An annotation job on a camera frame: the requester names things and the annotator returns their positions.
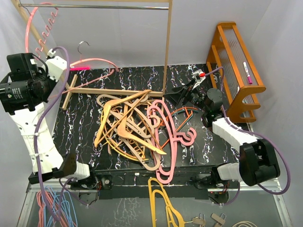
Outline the pink wavy wire hanger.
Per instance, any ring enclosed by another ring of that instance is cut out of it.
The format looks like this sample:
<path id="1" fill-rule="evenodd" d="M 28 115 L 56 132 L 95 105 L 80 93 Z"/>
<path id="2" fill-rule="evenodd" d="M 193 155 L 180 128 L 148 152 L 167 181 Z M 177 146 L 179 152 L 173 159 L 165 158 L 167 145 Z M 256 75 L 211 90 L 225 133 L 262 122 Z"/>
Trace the pink wavy wire hanger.
<path id="1" fill-rule="evenodd" d="M 42 53 L 47 55 L 47 53 L 48 53 L 48 49 L 46 47 L 47 38 L 51 34 L 51 30 L 53 28 L 55 19 L 58 15 L 58 11 L 59 11 L 58 7 L 51 7 L 51 5 L 53 5 L 53 4 L 49 3 L 49 2 L 43 2 L 43 3 L 41 3 L 41 6 L 34 7 L 34 9 L 30 12 L 29 17 L 27 19 L 27 25 L 26 25 L 26 31 L 25 31 L 25 50 L 26 50 L 26 52 L 29 52 L 29 34 L 31 32 L 39 45 L 36 48 L 37 55 L 41 56 Z M 51 11 L 50 17 L 45 24 L 45 30 L 40 35 L 37 32 L 37 30 L 34 28 L 34 26 L 32 25 L 32 22 L 33 22 L 36 12 L 42 7 L 51 7 L 54 10 Z"/>

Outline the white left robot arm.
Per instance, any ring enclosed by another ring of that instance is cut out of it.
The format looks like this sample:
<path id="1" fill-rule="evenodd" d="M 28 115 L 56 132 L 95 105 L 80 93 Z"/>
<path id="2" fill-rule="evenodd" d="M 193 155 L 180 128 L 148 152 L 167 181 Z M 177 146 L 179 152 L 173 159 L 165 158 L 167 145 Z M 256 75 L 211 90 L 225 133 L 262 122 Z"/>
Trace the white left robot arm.
<path id="1" fill-rule="evenodd" d="M 33 168 L 29 183 L 66 178 L 73 184 L 94 188 L 98 177 L 91 167 L 78 162 L 74 152 L 64 157 L 59 153 L 45 120 L 60 97 L 57 95 L 45 107 L 49 96 L 60 77 L 68 79 L 69 59 L 57 56 L 53 48 L 45 61 L 27 52 L 8 55 L 7 62 L 10 72 L 0 82 L 0 101 L 18 127 L 31 158 Z"/>

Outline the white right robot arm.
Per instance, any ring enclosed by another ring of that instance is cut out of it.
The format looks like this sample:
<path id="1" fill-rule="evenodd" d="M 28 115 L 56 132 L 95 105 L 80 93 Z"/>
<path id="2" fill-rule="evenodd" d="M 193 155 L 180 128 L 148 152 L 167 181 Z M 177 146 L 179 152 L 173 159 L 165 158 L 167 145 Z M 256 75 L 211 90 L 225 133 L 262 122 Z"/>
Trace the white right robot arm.
<path id="1" fill-rule="evenodd" d="M 221 188 L 229 180 L 254 186 L 279 177 L 280 168 L 273 145 L 266 139 L 254 136 L 250 131 L 242 130 L 224 116 L 222 91 L 210 88 L 205 95 L 199 93 L 197 87 L 206 76 L 203 71 L 197 70 L 189 83 L 175 87 L 172 92 L 164 94 L 174 106 L 190 102 L 201 109 L 203 125 L 228 142 L 239 153 L 238 163 L 214 166 L 210 176 L 203 178 L 202 181 Z"/>

